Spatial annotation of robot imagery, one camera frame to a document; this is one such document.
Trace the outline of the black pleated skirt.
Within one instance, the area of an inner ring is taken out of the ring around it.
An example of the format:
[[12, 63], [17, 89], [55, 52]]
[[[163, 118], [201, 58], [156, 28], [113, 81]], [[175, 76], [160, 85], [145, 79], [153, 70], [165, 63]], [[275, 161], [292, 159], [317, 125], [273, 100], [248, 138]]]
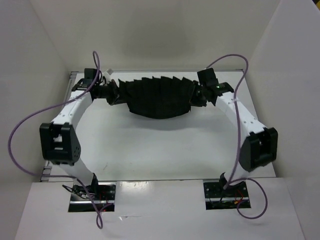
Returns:
[[187, 78], [143, 77], [119, 81], [118, 104], [127, 104], [129, 111], [151, 119], [170, 119], [191, 110], [195, 83]]

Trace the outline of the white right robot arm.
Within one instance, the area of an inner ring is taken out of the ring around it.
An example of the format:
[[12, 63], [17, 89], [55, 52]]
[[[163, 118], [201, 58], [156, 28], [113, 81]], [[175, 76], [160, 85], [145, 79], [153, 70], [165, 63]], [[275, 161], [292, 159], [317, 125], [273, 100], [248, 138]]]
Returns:
[[278, 132], [257, 120], [236, 97], [234, 89], [227, 82], [218, 81], [212, 68], [198, 71], [197, 77], [196, 99], [202, 104], [212, 103], [237, 127], [236, 164], [219, 179], [220, 193], [229, 197], [251, 172], [276, 160]]

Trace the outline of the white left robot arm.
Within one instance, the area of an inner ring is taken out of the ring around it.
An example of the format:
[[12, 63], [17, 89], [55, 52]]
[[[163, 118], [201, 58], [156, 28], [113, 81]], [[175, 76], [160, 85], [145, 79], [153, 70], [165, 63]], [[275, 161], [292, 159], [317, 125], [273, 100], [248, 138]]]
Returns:
[[96, 175], [81, 160], [76, 128], [95, 99], [108, 99], [116, 89], [112, 74], [111, 69], [101, 72], [86, 68], [84, 77], [72, 87], [68, 103], [50, 123], [39, 127], [43, 158], [63, 169], [74, 182], [71, 191], [82, 193], [88, 200], [96, 199], [100, 188]]

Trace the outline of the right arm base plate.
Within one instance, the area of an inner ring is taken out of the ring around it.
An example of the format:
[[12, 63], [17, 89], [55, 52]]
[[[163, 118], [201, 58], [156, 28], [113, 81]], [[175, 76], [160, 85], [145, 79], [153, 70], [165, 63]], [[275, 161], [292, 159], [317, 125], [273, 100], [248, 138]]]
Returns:
[[236, 209], [239, 203], [240, 209], [251, 208], [247, 185], [244, 181], [229, 190], [223, 190], [217, 179], [204, 180], [203, 191], [206, 210]]

